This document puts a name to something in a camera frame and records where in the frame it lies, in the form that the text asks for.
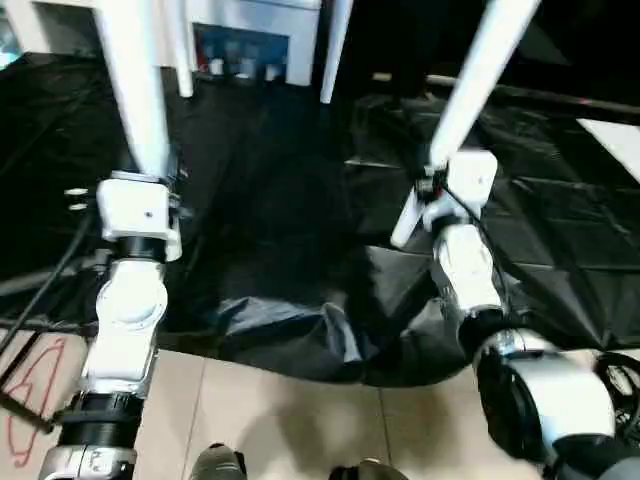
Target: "black band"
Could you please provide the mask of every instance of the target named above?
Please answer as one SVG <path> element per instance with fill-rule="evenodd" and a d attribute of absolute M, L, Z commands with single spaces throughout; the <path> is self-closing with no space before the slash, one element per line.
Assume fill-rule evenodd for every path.
<path fill-rule="evenodd" d="M 131 394 L 80 394 L 60 416 L 58 445 L 133 448 L 143 401 Z"/>
<path fill-rule="evenodd" d="M 502 310 L 495 308 L 480 310 L 462 322 L 458 331 L 458 340 L 467 357 L 473 358 L 491 335 L 512 327 L 513 325 L 509 323 Z"/>
<path fill-rule="evenodd" d="M 116 240 L 115 253 L 117 258 L 141 258 L 164 263 L 166 256 L 166 242 L 159 238 L 121 237 Z"/>

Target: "tile floor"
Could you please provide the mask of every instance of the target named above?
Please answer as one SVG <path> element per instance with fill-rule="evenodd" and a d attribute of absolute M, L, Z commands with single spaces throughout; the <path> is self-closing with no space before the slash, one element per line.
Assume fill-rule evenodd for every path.
<path fill-rule="evenodd" d="M 47 335 L 6 390 L 49 414 L 66 398 L 85 351 L 77 337 Z M 136 444 L 136 479 L 187 480 L 200 451 L 216 441 L 245 453 L 252 479 L 324 480 L 332 466 L 366 457 L 390 462 L 411 480 L 539 478 L 488 438 L 469 369 L 437 386 L 391 390 L 315 384 L 160 352 Z M 54 443 L 55 434 L 34 435 L 0 412 L 0 478 L 37 478 Z"/>

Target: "black cloth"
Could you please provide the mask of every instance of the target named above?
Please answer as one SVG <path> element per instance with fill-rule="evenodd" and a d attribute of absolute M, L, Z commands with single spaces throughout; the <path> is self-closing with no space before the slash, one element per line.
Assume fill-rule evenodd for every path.
<path fill-rule="evenodd" d="M 398 159 L 416 152 L 402 130 L 387 135 L 384 112 L 363 119 L 285 85 L 198 82 L 183 102 L 172 76 L 163 73 L 167 112 L 191 216 L 167 274 L 161 347 L 383 386 L 434 383 L 466 365 L 457 326 L 439 314 L 426 233 L 403 252 L 388 245 L 410 186 Z M 0 72 L 0 102 L 7 326 L 37 288 L 15 285 L 46 273 L 80 220 L 63 191 L 94 189 L 125 141 L 106 69 L 93 61 L 26 55 Z M 411 108 L 428 138 L 442 102 Z M 637 183 L 570 118 L 489 107 L 469 142 L 500 163 L 483 218 L 518 321 L 566 348 L 640 346 Z M 87 265 L 100 247 L 96 230 L 84 264 L 29 327 L 95 333 L 103 276 Z"/>

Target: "black shoe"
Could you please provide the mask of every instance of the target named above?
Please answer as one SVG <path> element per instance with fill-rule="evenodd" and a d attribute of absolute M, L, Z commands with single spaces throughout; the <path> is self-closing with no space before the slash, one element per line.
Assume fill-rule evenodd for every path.
<path fill-rule="evenodd" d="M 216 443 L 200 454 L 189 480 L 246 480 L 244 456 L 222 443 Z"/>

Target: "wrinkled black fabric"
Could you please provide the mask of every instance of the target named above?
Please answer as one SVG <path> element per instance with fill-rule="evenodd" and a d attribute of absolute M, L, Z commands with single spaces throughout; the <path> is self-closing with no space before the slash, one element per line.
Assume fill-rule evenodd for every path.
<path fill-rule="evenodd" d="M 403 252 L 388 245 L 410 186 L 406 159 L 420 153 L 412 142 L 429 138 L 441 102 L 412 103 L 408 139 L 393 115 L 327 109 L 306 89 L 199 82 L 185 103 L 171 72 L 163 80 L 191 215 L 167 274 L 162 347 L 385 386 L 434 383 L 466 365 L 457 326 L 439 313 L 427 234 Z M 63 191 L 95 188 L 126 151 L 100 64 L 27 55 L 0 73 L 0 102 L 6 326 L 37 287 L 2 292 L 46 274 L 79 221 Z M 468 143 L 500 162 L 483 216 L 518 321 L 567 348 L 640 346 L 635 181 L 569 118 L 491 107 Z M 87 265 L 101 246 L 95 231 L 30 327 L 95 333 L 104 279 Z"/>

